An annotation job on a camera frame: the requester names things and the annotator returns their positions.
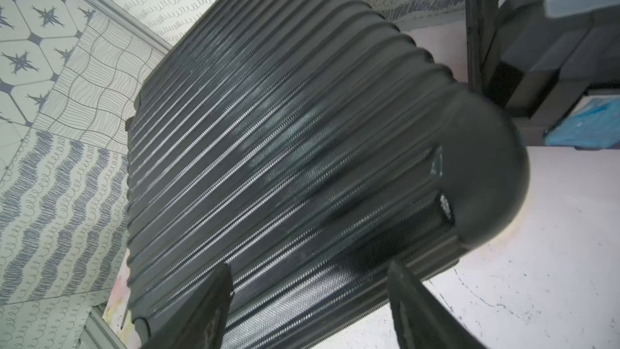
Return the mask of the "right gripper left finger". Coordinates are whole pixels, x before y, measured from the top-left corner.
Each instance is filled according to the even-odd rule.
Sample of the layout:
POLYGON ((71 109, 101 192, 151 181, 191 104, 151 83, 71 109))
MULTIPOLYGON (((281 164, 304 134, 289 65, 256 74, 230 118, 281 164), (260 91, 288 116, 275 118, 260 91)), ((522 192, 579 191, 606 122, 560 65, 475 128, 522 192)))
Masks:
POLYGON ((232 300, 232 271, 221 263, 160 330, 148 329, 142 347, 220 348, 232 300))

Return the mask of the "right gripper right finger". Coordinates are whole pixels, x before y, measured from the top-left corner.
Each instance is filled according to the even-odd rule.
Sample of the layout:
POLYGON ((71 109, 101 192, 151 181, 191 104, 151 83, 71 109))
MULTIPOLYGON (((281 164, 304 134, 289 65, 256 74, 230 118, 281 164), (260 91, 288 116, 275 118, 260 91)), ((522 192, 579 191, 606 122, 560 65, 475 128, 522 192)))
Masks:
POLYGON ((393 260, 389 263, 387 287, 399 347, 484 347, 402 262, 393 260))

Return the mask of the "black ribbed hard-shell suitcase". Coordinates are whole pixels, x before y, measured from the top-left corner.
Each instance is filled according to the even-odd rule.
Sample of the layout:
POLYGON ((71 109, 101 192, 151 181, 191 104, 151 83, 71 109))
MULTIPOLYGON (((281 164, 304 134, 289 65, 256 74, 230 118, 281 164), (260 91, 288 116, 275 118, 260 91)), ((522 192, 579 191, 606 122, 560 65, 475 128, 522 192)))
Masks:
POLYGON ((129 310, 141 345, 221 263, 220 348, 306 348, 516 217, 520 134, 363 0, 217 0, 137 96, 129 310))

